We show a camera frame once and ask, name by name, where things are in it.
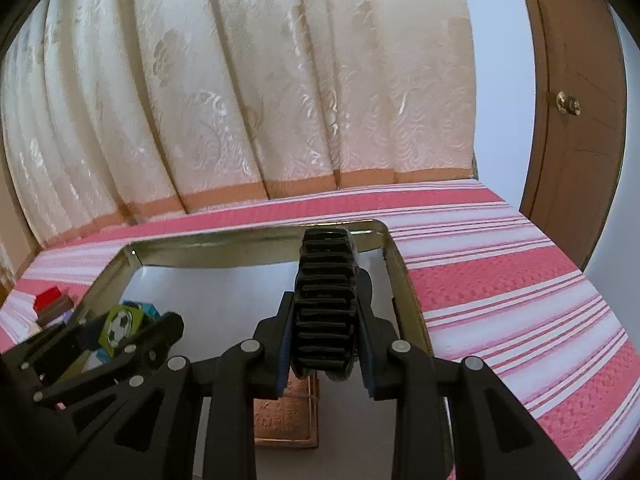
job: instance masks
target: door knob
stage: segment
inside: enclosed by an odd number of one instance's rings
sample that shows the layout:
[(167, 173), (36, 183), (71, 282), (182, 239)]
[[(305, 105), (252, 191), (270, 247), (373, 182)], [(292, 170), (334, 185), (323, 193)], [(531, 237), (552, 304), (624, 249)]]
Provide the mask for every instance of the door knob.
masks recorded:
[(556, 106), (561, 114), (580, 115), (580, 101), (565, 92), (558, 92)]

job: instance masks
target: soccer ball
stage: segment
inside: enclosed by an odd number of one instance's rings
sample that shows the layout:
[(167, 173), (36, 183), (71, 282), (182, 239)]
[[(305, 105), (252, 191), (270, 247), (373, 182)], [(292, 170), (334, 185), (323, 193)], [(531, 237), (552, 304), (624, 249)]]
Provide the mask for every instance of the soccer ball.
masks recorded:
[(119, 311), (109, 325), (109, 331), (107, 333), (109, 346), (111, 348), (117, 348), (120, 342), (129, 336), (132, 327), (132, 314), (126, 309)]

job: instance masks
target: pink and white tablecloth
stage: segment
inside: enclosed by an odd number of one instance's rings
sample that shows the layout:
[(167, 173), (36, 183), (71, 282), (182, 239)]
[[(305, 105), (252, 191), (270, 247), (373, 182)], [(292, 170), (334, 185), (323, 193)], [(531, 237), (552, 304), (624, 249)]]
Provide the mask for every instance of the pink and white tablecloth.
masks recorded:
[(615, 466), (640, 426), (640, 358), (590, 282), (533, 224), (474, 180), (354, 188), (102, 232), (44, 251), (0, 310), (0, 351), (37, 330), (34, 295), (82, 297), (131, 240), (377, 218), (409, 269), (438, 357), (475, 354), (584, 480)]

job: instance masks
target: tablecloth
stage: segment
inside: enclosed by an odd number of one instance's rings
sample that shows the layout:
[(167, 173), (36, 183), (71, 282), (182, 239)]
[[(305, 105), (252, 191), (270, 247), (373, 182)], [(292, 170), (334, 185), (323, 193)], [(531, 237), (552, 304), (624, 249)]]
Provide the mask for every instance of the tablecloth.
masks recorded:
[(376, 218), (409, 270), (434, 352), (480, 356), (571, 461), (604, 478), (640, 426), (640, 358), (616, 316), (533, 224), (475, 180), (353, 188), (117, 228), (43, 251), (0, 310), (0, 350), (37, 330), (34, 295), (78, 302), (131, 240)]

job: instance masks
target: patterned curtain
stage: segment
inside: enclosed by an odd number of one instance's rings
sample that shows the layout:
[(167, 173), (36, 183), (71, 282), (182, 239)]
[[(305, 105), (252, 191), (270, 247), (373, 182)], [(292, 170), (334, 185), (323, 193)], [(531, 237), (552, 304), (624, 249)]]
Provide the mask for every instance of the patterned curtain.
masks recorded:
[(42, 0), (0, 84), (10, 171), (43, 246), (472, 171), (466, 0)]

